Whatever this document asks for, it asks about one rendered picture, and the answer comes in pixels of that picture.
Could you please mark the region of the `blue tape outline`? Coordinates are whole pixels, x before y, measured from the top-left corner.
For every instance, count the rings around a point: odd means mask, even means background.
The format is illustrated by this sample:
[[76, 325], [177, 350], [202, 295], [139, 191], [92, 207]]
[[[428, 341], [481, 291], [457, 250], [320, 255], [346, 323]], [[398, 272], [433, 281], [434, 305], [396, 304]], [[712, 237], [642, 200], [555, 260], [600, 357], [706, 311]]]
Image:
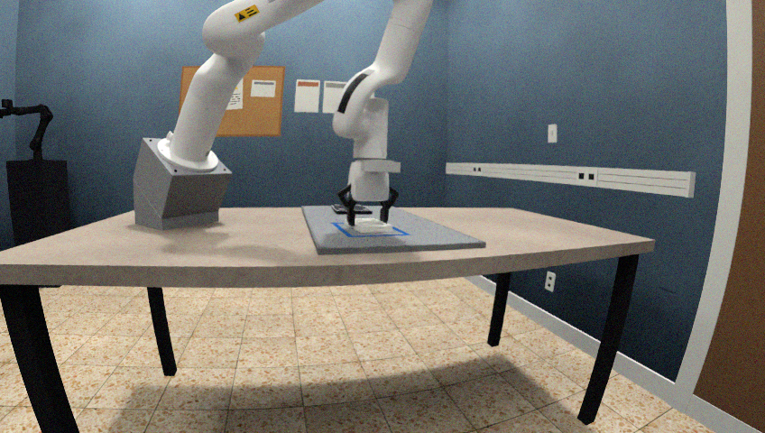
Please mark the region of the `blue tape outline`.
[[[345, 229], [343, 229], [341, 226], [339, 226], [337, 223], [333, 223], [333, 225], [334, 225], [336, 228], [338, 228], [338, 229], [339, 229], [341, 232], [343, 232], [343, 233], [344, 233], [346, 236], [348, 236], [348, 237], [364, 237], [364, 235], [355, 235], [355, 236], [352, 236], [352, 235], [350, 235], [350, 234], [349, 234], [349, 233], [348, 233], [348, 232], [347, 232]], [[394, 229], [394, 230], [396, 230], [396, 231], [398, 231], [398, 232], [401, 232], [401, 233], [403, 233], [404, 235], [410, 235], [410, 234], [407, 234], [407, 233], [405, 233], [405, 232], [401, 231], [400, 229], [398, 229], [398, 228], [396, 228], [396, 227], [392, 227], [392, 229]], [[380, 236], [390, 236], [390, 235], [380, 235]]]

